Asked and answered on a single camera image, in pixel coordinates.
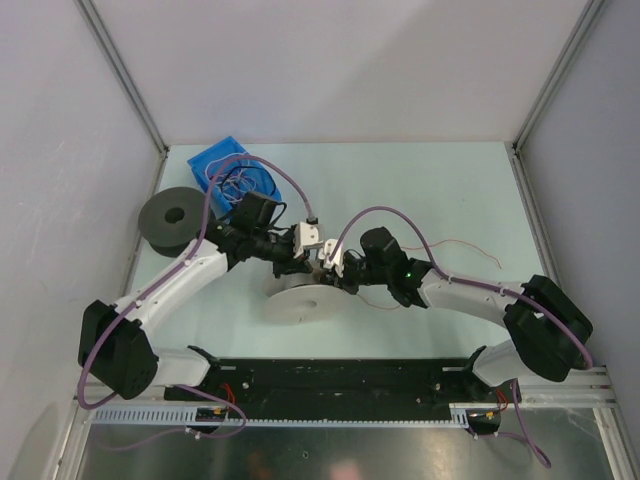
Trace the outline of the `light grey cable spool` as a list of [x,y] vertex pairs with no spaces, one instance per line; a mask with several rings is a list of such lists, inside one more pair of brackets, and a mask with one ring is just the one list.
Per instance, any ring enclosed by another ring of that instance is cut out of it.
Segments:
[[316,273],[295,273],[276,278],[269,274],[262,283],[266,296],[264,316],[278,324],[298,325],[324,321],[341,313],[348,294],[322,284]]

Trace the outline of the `blue plastic bin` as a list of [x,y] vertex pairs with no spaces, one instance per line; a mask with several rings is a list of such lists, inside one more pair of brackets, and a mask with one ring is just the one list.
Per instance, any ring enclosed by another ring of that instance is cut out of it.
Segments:
[[207,192],[210,180],[217,175],[211,192],[212,210],[217,216],[230,213],[244,196],[255,191],[281,201],[281,193],[271,173],[259,162],[248,158],[249,152],[228,136],[187,161],[197,184]]

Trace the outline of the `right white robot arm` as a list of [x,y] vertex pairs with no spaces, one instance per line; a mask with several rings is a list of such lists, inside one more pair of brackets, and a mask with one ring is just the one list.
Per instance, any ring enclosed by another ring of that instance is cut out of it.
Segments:
[[573,370],[589,370],[586,348],[593,326],[551,279],[490,284],[437,270],[434,262],[410,258],[384,227],[365,232],[359,255],[344,252],[335,239],[318,257],[326,281],[349,294],[383,285],[403,307],[435,308],[489,321],[508,340],[478,348],[461,376],[463,393],[484,401],[497,386],[528,373],[562,382]]

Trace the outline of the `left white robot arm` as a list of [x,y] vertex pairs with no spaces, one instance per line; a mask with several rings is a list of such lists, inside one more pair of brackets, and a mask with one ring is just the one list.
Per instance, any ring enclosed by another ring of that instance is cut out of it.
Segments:
[[195,346],[156,348],[152,337],[174,311],[240,262],[257,258],[278,273],[310,271],[308,250],[319,239],[316,215],[309,211],[305,221],[278,233],[272,225],[277,206],[256,192],[246,194],[226,218],[215,218],[205,206],[196,237],[149,284],[112,304],[90,304],[82,320],[77,396],[84,396],[88,378],[95,377],[125,400],[152,386],[178,385],[199,399],[214,397],[221,376],[210,354]]

